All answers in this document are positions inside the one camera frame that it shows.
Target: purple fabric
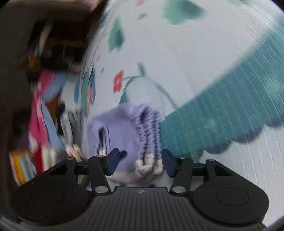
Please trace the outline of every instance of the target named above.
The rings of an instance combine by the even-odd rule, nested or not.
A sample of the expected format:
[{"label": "purple fabric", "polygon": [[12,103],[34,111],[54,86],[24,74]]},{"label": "purple fabric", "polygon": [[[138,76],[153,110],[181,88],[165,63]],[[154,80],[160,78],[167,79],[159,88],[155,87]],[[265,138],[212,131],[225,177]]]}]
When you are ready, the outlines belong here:
[{"label": "purple fabric", "polygon": [[109,153],[113,148],[125,150],[127,157],[117,166],[119,172],[135,171],[137,159],[146,153],[161,158],[159,135],[160,116],[147,104],[124,103],[109,112],[95,116],[88,124],[88,156],[101,149]]}]

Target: mattress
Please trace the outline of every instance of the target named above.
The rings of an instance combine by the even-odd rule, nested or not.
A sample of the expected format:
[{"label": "mattress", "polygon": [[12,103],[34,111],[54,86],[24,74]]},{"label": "mattress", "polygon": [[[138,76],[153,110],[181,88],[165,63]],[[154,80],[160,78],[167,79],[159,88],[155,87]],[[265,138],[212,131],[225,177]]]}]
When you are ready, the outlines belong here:
[{"label": "mattress", "polygon": [[258,185],[269,225],[284,214],[283,20],[270,0],[109,1],[62,98],[87,119],[149,103],[162,147]]}]

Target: red fabric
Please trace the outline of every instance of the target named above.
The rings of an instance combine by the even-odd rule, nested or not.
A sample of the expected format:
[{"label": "red fabric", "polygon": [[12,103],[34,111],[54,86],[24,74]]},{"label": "red fabric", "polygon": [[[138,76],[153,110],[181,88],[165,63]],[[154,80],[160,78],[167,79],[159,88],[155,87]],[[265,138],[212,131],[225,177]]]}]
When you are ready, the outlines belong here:
[{"label": "red fabric", "polygon": [[41,148],[37,150],[37,152],[34,154],[34,160],[35,160],[35,166],[36,166],[36,172],[37,174],[41,174],[42,171],[42,160],[41,160]]}]

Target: metal screw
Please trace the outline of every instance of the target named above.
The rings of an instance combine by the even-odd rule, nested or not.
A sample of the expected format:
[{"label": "metal screw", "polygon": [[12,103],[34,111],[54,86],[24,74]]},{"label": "metal screw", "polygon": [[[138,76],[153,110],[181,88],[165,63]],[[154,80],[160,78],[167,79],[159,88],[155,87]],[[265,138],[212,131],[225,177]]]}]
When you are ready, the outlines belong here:
[{"label": "metal screw", "polygon": [[173,192],[175,193],[185,193],[186,192],[186,188],[183,186],[175,186],[172,189]]},{"label": "metal screw", "polygon": [[107,193],[108,192],[108,188],[106,186],[98,186],[95,188],[95,192],[102,194],[102,193]]}]

